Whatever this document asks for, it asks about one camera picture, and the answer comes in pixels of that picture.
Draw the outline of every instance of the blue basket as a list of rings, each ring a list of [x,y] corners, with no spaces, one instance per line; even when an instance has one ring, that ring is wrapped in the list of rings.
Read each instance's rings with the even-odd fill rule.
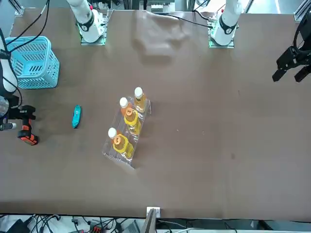
[[[8,50],[31,40],[33,36],[20,37],[9,44]],[[5,39],[8,43],[14,37]],[[51,43],[45,36],[39,36],[33,42],[12,52],[11,62],[22,89],[41,89],[56,87],[59,74],[59,62],[51,49]]]

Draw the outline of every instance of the table surface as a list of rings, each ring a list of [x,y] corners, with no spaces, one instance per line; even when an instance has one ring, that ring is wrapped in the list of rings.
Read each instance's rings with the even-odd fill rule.
[[[38,12],[17,17],[12,35]],[[23,91],[38,145],[0,134],[1,212],[144,217],[159,206],[162,217],[310,220],[311,81],[295,83],[294,70],[272,81],[293,16],[241,15],[239,25],[235,49],[210,49],[204,27],[115,11],[106,45],[81,47],[70,9],[50,9],[43,35],[60,62],[58,86]],[[137,86],[153,114],[130,173],[102,146],[120,97]]]

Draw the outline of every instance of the plastic bottle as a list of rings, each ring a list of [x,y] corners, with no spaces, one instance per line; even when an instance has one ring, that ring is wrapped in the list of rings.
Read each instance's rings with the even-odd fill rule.
[[[127,124],[129,131],[134,135],[139,135],[141,123],[138,119],[138,112],[132,108],[127,108],[124,116],[124,122]]]
[[[113,138],[113,149],[124,156],[126,159],[129,159],[133,155],[134,147],[128,141],[128,139],[121,133],[117,134],[115,128],[110,128],[108,131],[110,138]]]
[[[134,104],[136,106],[136,109],[141,113],[144,113],[146,111],[146,97],[141,87],[135,88]]]
[[[128,107],[132,108],[132,104],[127,101],[127,98],[122,97],[120,99],[120,107],[121,107],[122,116],[125,116],[126,108]]]

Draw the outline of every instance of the orange power drill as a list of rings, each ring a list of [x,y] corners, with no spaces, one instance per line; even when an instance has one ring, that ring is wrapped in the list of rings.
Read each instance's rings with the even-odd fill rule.
[[[22,130],[18,131],[17,137],[33,146],[38,143],[38,136],[32,134],[31,129],[31,120],[23,119]]]
[[[35,120],[33,112],[35,108],[29,105],[24,105],[20,109],[21,119],[22,119],[22,129],[18,131],[17,137],[30,145],[36,145],[39,142],[38,136],[32,134],[31,132],[31,120]]]

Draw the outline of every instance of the metal frame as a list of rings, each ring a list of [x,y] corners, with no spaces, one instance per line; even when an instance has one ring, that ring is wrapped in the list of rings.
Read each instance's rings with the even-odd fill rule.
[[[301,5],[294,12],[294,19],[297,22],[300,22],[303,16],[305,16],[308,9],[311,7],[311,0],[304,0]]]
[[[18,0],[8,0],[11,6],[16,10],[16,16],[22,16],[24,14],[24,7],[18,2]]]
[[[254,0],[249,0],[247,6],[245,7],[244,13],[248,13],[249,9],[251,8]]]

